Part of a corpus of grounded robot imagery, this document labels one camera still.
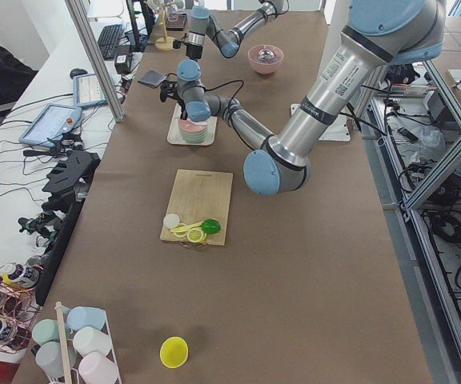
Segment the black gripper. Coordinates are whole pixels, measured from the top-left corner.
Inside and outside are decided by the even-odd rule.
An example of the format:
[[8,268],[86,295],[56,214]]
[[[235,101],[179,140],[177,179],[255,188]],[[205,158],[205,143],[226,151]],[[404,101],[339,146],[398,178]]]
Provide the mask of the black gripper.
[[182,38],[175,39],[174,49],[186,47],[186,56],[191,60],[199,60],[202,57],[205,36],[203,34],[185,34]]
[[160,87],[159,99],[161,102],[166,102],[167,99],[172,99],[177,102],[181,108],[181,114],[179,116],[182,120],[188,119],[188,114],[186,112],[186,104],[178,94],[178,85],[177,82],[171,80],[164,80]]

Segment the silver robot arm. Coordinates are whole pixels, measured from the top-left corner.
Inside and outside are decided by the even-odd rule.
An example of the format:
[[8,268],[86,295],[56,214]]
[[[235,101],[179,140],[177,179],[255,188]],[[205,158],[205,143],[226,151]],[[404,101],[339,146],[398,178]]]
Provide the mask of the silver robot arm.
[[252,149],[243,165],[248,187],[256,194],[294,191],[310,177],[308,154],[370,72],[388,64],[408,64],[440,55],[446,21],[444,1],[352,1],[341,44],[315,84],[279,134],[246,112],[236,97],[209,92],[201,83],[205,39],[225,58],[233,58],[243,39],[278,18],[282,1],[261,6],[230,30],[224,30],[204,6],[194,6],[182,44],[187,58],[178,64],[173,98],[182,117],[205,122],[221,117]]
[[273,22],[289,10],[288,1],[260,1],[261,6],[238,24],[225,30],[218,19],[205,6],[194,6],[190,13],[188,33],[173,42],[174,49],[186,47],[186,56],[194,61],[202,57],[206,38],[218,48],[224,58],[233,58],[248,35]]

